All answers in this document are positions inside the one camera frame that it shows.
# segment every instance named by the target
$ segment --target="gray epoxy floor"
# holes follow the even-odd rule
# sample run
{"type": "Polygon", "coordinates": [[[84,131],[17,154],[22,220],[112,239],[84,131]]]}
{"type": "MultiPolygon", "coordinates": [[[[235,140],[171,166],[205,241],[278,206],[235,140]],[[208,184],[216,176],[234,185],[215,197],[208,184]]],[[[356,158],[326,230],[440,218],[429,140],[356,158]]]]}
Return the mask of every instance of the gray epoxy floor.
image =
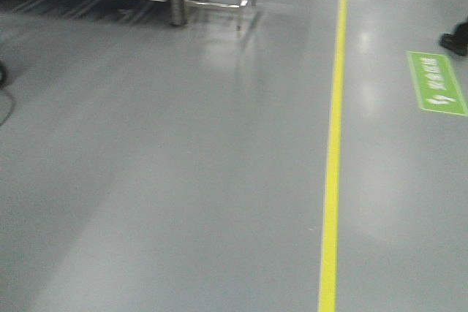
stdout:
{"type": "Polygon", "coordinates": [[[23,2],[0,1],[1,311],[313,309],[336,0],[261,0],[241,38],[23,2]]]}
{"type": "MultiPolygon", "coordinates": [[[[317,310],[337,1],[260,0],[239,38],[0,0],[0,310],[317,310]]],[[[467,2],[349,0],[338,311],[468,305],[468,122],[418,109],[405,56],[467,2]]]]}
{"type": "MultiPolygon", "coordinates": [[[[468,120],[419,110],[406,50],[437,46],[468,0],[349,0],[338,311],[465,311],[468,120]]],[[[468,96],[468,61],[452,55],[468,96]]]]}

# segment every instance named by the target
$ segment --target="black shoe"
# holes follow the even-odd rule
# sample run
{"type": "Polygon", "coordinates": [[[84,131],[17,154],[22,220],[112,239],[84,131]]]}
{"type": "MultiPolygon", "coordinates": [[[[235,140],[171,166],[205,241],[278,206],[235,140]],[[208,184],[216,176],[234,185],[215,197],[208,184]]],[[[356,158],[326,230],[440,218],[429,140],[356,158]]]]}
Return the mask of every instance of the black shoe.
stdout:
{"type": "Polygon", "coordinates": [[[444,33],[440,36],[439,45],[453,51],[458,56],[467,56],[468,55],[468,48],[466,44],[456,44],[453,42],[453,35],[444,33]]]}

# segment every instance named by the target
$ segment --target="green floor sign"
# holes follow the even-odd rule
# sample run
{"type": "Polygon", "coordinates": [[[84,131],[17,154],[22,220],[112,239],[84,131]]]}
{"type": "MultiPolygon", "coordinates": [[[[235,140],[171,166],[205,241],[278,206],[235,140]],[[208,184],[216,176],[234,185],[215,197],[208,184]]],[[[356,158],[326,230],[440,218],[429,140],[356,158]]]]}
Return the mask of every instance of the green floor sign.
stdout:
{"type": "Polygon", "coordinates": [[[408,51],[419,107],[437,113],[468,115],[460,86],[445,55],[408,51]]]}

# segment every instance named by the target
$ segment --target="black cable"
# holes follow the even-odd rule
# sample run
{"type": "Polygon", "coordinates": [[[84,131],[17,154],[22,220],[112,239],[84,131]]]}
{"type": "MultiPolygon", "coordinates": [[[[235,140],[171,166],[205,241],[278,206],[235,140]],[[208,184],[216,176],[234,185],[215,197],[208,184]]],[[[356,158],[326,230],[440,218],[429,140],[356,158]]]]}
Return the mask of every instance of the black cable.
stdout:
{"type": "Polygon", "coordinates": [[[3,92],[3,94],[11,101],[10,109],[8,110],[7,117],[5,117],[3,120],[0,121],[0,127],[2,127],[8,119],[12,116],[13,112],[15,111],[16,108],[16,99],[11,94],[7,89],[3,88],[0,91],[3,92]]]}

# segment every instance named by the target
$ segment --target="yellow floor line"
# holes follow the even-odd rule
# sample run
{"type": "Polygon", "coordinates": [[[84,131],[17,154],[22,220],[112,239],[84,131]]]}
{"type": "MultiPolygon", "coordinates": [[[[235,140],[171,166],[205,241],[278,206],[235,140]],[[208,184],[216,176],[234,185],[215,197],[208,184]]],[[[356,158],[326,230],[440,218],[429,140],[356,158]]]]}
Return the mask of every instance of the yellow floor line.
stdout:
{"type": "Polygon", "coordinates": [[[327,175],[322,234],[322,271],[319,312],[335,312],[338,259],[339,162],[341,149],[341,109],[343,99],[344,49],[346,44],[347,0],[339,0],[336,24],[335,61],[328,139],[327,175]]]}

